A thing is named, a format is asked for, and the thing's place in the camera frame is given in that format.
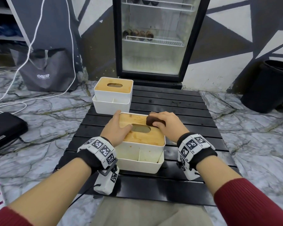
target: bamboo lid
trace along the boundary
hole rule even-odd
[[[94,90],[118,93],[130,93],[133,81],[118,78],[101,78]]]
[[[126,135],[124,142],[164,146],[163,133],[159,128],[147,126],[146,118],[147,116],[138,114],[120,114],[120,127],[133,124],[132,131]]]

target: maroon sweater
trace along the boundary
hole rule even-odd
[[[283,226],[283,210],[244,178],[223,185],[214,196],[228,226]],[[4,207],[0,226],[32,226],[25,218]]]

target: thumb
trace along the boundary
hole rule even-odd
[[[163,123],[158,122],[158,121],[153,122],[152,125],[159,128],[162,132],[166,129],[166,126]]]
[[[129,124],[126,127],[122,128],[122,133],[124,134],[124,136],[126,136],[132,129],[133,125]]]

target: refrigerator door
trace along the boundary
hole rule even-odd
[[[120,6],[113,6],[117,18],[114,20],[118,21],[118,75],[181,81],[208,3],[209,0],[114,0],[113,4]],[[199,17],[200,6],[203,13]]]

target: white logo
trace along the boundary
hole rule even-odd
[[[46,75],[40,75],[40,74],[38,74],[37,77],[38,77],[39,79],[48,79],[48,78],[49,78],[49,74],[46,74]]]

